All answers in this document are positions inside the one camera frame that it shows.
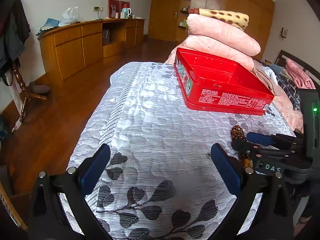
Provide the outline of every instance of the power cord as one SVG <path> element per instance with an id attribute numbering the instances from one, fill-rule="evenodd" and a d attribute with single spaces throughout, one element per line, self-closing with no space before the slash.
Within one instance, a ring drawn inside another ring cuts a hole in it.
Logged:
<path id="1" fill-rule="evenodd" d="M 100 19 L 100 20 L 102 20 L 102 9 L 100 8 L 100 7 L 98 7 L 98 18 Z"/>

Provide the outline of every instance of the plastic bag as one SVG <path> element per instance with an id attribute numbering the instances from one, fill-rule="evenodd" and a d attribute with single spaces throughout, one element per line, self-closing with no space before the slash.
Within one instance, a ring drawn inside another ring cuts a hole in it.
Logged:
<path id="1" fill-rule="evenodd" d="M 59 23 L 59 27 L 76 23 L 79 19 L 79 7 L 68 8 L 62 14 L 62 20 Z"/>

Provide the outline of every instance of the metal screw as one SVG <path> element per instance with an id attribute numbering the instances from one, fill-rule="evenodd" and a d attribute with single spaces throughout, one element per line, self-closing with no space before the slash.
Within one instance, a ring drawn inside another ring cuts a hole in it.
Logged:
<path id="1" fill-rule="evenodd" d="M 70 168 L 67 170 L 67 172 L 68 172 L 69 174 L 74 174 L 74 173 L 76 172 L 76 168 L 75 168 L 75 167 L 70 167 Z"/>
<path id="2" fill-rule="evenodd" d="M 278 179 L 281 179 L 281 178 L 282 178 L 282 174 L 281 174 L 279 171 L 277 171 L 277 172 L 276 172 L 276 177 L 277 177 Z"/>
<path id="3" fill-rule="evenodd" d="M 39 173 L 39 177 L 40 178 L 43 178 L 45 176 L 45 171 L 41 171 L 40 173 Z"/>
<path id="4" fill-rule="evenodd" d="M 254 170 L 253 170 L 253 168 L 246 167 L 245 168 L 245 172 L 248 173 L 248 174 L 252 174 L 252 173 L 254 173 Z"/>

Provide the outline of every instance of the picture frame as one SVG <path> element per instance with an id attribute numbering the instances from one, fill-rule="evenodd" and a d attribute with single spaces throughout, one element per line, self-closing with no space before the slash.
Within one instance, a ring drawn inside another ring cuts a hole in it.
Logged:
<path id="1" fill-rule="evenodd" d="M 120 1 L 120 12 L 122 12 L 123 5 L 124 5 L 124 4 L 127 4 L 127 5 L 128 5 L 128 8 L 130 8 L 130 2 Z"/>
<path id="2" fill-rule="evenodd" d="M 120 1 L 108 0 L 109 18 L 115 19 L 116 13 L 120 15 Z"/>

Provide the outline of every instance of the plaid shirt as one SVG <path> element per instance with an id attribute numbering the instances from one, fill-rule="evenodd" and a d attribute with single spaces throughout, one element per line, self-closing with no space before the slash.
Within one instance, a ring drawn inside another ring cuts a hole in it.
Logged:
<path id="1" fill-rule="evenodd" d="M 282 75 L 277 75 L 277 81 L 278 85 L 284 90 L 290 99 L 293 109 L 300 110 L 300 96 L 297 93 L 296 86 L 293 82 Z"/>

